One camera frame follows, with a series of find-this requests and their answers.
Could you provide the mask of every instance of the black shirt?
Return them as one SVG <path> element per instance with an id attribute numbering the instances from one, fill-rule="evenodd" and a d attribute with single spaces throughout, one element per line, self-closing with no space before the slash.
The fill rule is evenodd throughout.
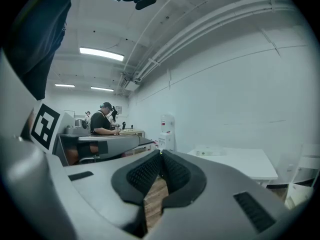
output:
<path id="1" fill-rule="evenodd" d="M 96 128 L 104 128 L 110 130 L 111 124 L 106 116 L 102 112 L 97 111 L 93 114 L 90 121 L 90 132 L 92 135 L 99 135 L 95 132 Z"/>
<path id="2" fill-rule="evenodd" d="M 70 7 L 71 0 L 29 0 L 3 46 L 12 68 L 37 100 L 45 98 L 48 73 L 64 38 Z"/>

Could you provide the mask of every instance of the black camera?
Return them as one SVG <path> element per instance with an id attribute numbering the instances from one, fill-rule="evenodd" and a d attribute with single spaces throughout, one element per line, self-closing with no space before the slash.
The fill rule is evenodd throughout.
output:
<path id="1" fill-rule="evenodd" d="M 135 9 L 136 10 L 142 10 L 148 6 L 151 6 L 156 3 L 157 0 L 139 0 L 139 1 L 134 1 L 136 3 Z"/>

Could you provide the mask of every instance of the white chair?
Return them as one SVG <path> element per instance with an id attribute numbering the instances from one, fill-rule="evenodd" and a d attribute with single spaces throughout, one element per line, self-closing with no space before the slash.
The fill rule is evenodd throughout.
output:
<path id="1" fill-rule="evenodd" d="M 295 178 L 300 171 L 300 168 L 317 170 L 315 178 L 309 186 L 302 186 L 295 184 Z M 320 172 L 320 145 L 302 144 L 301 156 L 298 166 L 294 172 L 291 183 L 289 183 L 287 195 L 285 199 L 285 206 L 289 209 L 295 208 L 297 205 L 307 201 L 313 193 L 314 185 L 317 181 Z"/>

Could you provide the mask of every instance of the person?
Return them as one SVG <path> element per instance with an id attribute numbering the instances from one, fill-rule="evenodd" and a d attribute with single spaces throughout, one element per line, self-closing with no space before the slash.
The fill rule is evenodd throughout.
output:
<path id="1" fill-rule="evenodd" d="M 94 113 L 90 121 L 91 135 L 119 135 L 119 130 L 110 130 L 111 124 L 107 115 L 113 110 L 109 102 L 100 105 L 100 110 Z M 82 158 L 90 155 L 94 156 L 99 153 L 98 142 L 78 143 L 77 146 L 69 146 L 66 149 L 66 159 L 69 165 L 76 164 Z"/>
<path id="2" fill-rule="evenodd" d="M 87 123 L 89 123 L 90 122 L 90 119 L 91 119 L 91 113 L 90 113 L 90 111 L 88 111 L 88 112 L 85 112 L 85 117 L 84 117 L 84 120 L 86 120 L 87 121 Z"/>
<path id="3" fill-rule="evenodd" d="M 120 127 L 120 124 L 116 123 L 116 115 L 118 115 L 118 111 L 116 111 L 115 106 L 113 106 L 113 111 L 111 113 L 111 115 L 109 116 L 109 122 L 111 124 L 112 127 Z"/>
<path id="4" fill-rule="evenodd" d="M 17 76 L 39 101 L 45 98 L 49 70 L 65 36 L 71 0 L 29 0 L 25 4 L 6 35 L 3 49 Z"/>

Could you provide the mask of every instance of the electrical outlet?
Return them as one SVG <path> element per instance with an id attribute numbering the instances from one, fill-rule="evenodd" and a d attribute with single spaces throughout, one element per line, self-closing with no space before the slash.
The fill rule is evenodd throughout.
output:
<path id="1" fill-rule="evenodd" d="M 294 165 L 293 164 L 289 164 L 288 168 L 286 169 L 287 172 L 292 172 L 294 168 Z"/>

